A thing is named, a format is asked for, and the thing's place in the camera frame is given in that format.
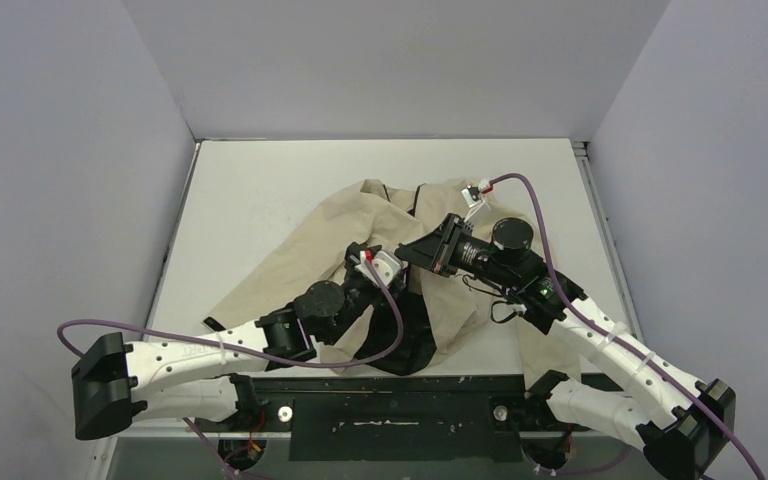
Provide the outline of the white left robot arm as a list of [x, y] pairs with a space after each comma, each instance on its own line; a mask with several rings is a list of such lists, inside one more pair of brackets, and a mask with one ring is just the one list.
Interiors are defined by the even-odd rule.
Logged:
[[286, 306], [241, 326], [202, 336], [166, 332], [127, 341], [121, 332], [97, 338], [72, 367], [74, 434], [82, 441], [117, 435], [133, 423], [165, 418], [251, 427], [262, 409], [250, 373], [281, 367], [343, 369], [319, 347], [335, 344], [361, 316], [387, 306], [396, 334], [376, 361], [404, 335], [395, 298], [404, 287], [403, 261], [380, 246], [351, 244], [342, 283], [313, 283]]

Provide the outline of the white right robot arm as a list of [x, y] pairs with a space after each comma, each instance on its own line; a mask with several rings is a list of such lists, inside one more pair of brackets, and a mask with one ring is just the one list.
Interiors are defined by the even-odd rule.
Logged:
[[497, 288], [518, 316], [576, 350], [622, 390], [601, 391], [549, 371], [525, 402], [534, 425], [577, 424], [641, 451], [666, 479], [702, 478], [729, 441], [735, 391], [720, 379], [704, 382], [643, 345], [581, 287], [551, 273], [532, 251], [533, 238], [528, 222], [509, 217], [484, 241], [449, 214], [431, 233], [399, 245], [396, 256], [440, 276], [464, 272]]

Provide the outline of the beige zip jacket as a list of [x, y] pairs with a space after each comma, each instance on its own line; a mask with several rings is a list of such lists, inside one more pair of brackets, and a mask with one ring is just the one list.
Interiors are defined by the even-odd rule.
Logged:
[[377, 181], [341, 191], [312, 214], [205, 318], [249, 326], [270, 370], [323, 363], [406, 376], [439, 356], [446, 327], [491, 315], [488, 298], [541, 333], [583, 290], [548, 270], [524, 218], [459, 181], [412, 192]]

